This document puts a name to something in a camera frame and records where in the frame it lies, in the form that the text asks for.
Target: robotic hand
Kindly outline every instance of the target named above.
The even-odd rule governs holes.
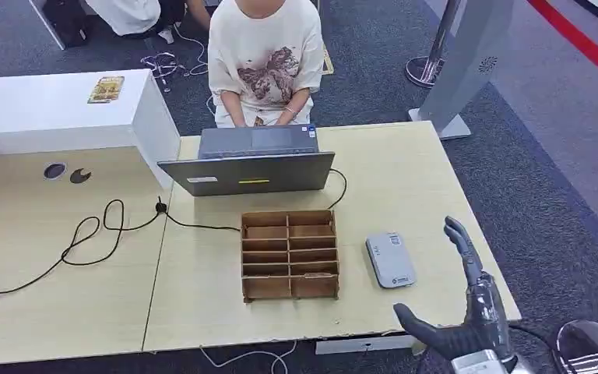
[[[464,322],[459,326],[437,328],[418,319],[406,305],[395,304],[393,309],[400,325],[409,335],[450,360],[458,374],[530,373],[512,348],[508,320],[494,277],[483,271],[466,229],[455,219],[446,217],[444,232],[462,257],[468,283]]]

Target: speaker grille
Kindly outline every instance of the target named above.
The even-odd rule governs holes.
[[[494,70],[496,67],[496,63],[498,62],[498,57],[496,56],[488,56],[480,62],[478,65],[478,71],[482,73],[488,73]]]

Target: bracelet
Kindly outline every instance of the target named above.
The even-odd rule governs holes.
[[[289,111],[290,113],[292,113],[292,119],[295,119],[297,117],[297,115],[299,114],[296,111],[294,111],[294,109],[292,109],[290,107],[285,107],[285,110]]]

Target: light wood tabletop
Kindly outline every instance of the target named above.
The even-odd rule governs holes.
[[[339,299],[243,303],[239,235],[168,223],[143,349],[160,351],[271,340],[341,337],[399,330],[393,303],[404,302],[433,324],[461,323],[466,280],[456,248],[443,233],[450,215],[467,228],[484,269],[493,274],[510,319],[521,315],[430,122],[318,129],[320,149],[349,186],[336,206]],[[180,159],[196,157],[199,137],[182,139]],[[343,180],[332,173],[322,191],[194,199],[179,185],[170,213],[188,224],[238,227],[253,211],[320,210]],[[365,249],[368,235],[398,231],[417,270],[407,288],[382,289]]]
[[[68,170],[48,181],[43,171],[52,162]],[[92,175],[72,184],[78,168]],[[128,227],[150,219],[157,196],[167,201],[169,195],[135,147],[0,156],[0,291],[42,274],[68,247],[76,225],[92,215],[101,219],[109,200],[125,202]],[[119,220],[114,205],[109,224]],[[31,287],[0,295],[0,363],[140,351],[165,220],[124,233],[102,263],[61,263]],[[94,225],[87,223],[79,236]],[[100,230],[69,259],[107,255],[117,234]]]

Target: laptop lid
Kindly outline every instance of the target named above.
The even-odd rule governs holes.
[[[158,165],[193,196],[323,189],[333,152],[166,161]]]

